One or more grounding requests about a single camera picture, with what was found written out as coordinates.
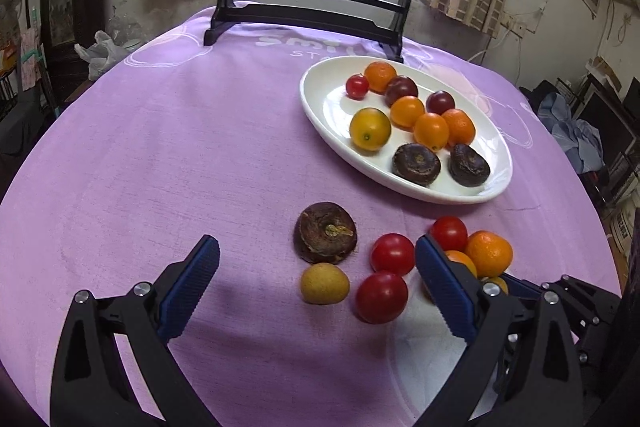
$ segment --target orange cherry tomato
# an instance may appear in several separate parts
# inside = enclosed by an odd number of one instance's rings
[[[427,149],[438,152],[449,140],[447,122],[439,114],[426,112],[415,121],[414,139]]]
[[[400,127],[412,129],[421,115],[424,115],[424,105],[417,96],[403,96],[391,106],[391,121]]]
[[[395,77],[398,73],[388,62],[372,62],[364,70],[364,76],[369,81],[370,89],[378,93],[384,93],[386,85]]]
[[[446,110],[442,117],[449,126],[449,146],[456,143],[470,145],[476,137],[476,126],[462,109]]]
[[[476,269],[476,265],[468,255],[458,250],[447,250],[445,252],[445,255],[449,258],[450,261],[453,261],[454,263],[464,264],[469,269],[469,272],[474,275],[474,277],[478,277],[478,270]]]
[[[513,261],[509,241],[486,230],[478,230],[469,236],[465,254],[478,268],[480,277],[498,277]]]

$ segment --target red cherry tomato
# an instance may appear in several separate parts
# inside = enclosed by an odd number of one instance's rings
[[[414,244],[399,233],[385,233],[371,249],[371,267],[376,272],[389,271],[402,277],[414,269]]]
[[[453,97],[447,91],[432,92],[427,98],[427,103],[424,105],[427,112],[434,112],[435,114],[442,114],[449,109],[456,107],[456,102]]]
[[[363,74],[352,74],[344,87],[349,98],[362,100],[369,92],[369,81]]]
[[[443,250],[465,251],[468,233],[465,224],[457,217],[445,216],[437,219],[429,234]]]
[[[402,313],[409,300],[404,279],[391,272],[367,277],[356,293],[358,315],[370,324],[391,322]]]

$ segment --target metal screw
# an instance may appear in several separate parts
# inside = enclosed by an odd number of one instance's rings
[[[74,300],[78,304],[83,304],[87,302],[89,300],[89,292],[87,290],[80,290],[78,293],[76,293]]]
[[[482,286],[482,291],[489,295],[490,297],[495,297],[500,293],[500,286],[498,286],[494,282],[487,282]]]
[[[560,302],[560,298],[556,292],[545,292],[545,301],[549,304],[558,304],[558,302]]]
[[[133,286],[133,293],[138,297],[143,297],[151,291],[151,285],[148,282],[139,282]]]

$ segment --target blue gripper pad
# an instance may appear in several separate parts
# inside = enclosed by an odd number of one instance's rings
[[[500,277],[502,277],[502,279],[507,283],[509,295],[514,297],[537,300],[543,292],[543,289],[540,286],[536,286],[529,281],[516,279],[508,273],[503,273]]]
[[[159,305],[158,336],[166,344],[179,337],[220,265],[220,247],[206,236]]]
[[[478,334],[474,305],[439,250],[423,235],[415,244],[415,266],[451,333],[470,344]]]

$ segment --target cherry tomato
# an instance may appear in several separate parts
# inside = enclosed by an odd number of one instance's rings
[[[349,98],[362,100],[369,91],[369,81],[363,74],[352,74],[345,87]]]
[[[365,107],[351,118],[349,136],[356,147],[366,151],[379,151],[391,136],[391,121],[374,107]]]
[[[364,69],[364,76],[367,77],[371,90],[380,94],[385,94],[386,86],[396,74],[396,68],[381,60],[370,63]]]
[[[445,216],[437,219],[429,234],[443,250],[465,251],[468,233],[465,224],[457,217]]]
[[[371,267],[376,272],[389,271],[407,275],[414,269],[415,253],[411,240],[399,233],[385,233],[371,249]]]
[[[427,112],[434,112],[435,114],[442,114],[449,109],[456,107],[456,102],[453,97],[447,91],[432,92],[427,98],[425,104]]]
[[[414,128],[415,122],[424,115],[422,100],[416,96],[403,96],[391,106],[389,117],[398,127]]]
[[[438,152],[449,140],[449,127],[439,114],[426,112],[414,122],[414,139],[431,152]]]
[[[385,103],[391,107],[396,100],[403,96],[418,96],[418,86],[408,76],[399,74],[386,85]]]
[[[404,279],[391,272],[367,277],[356,292],[358,315],[370,324],[391,322],[402,313],[409,300]]]

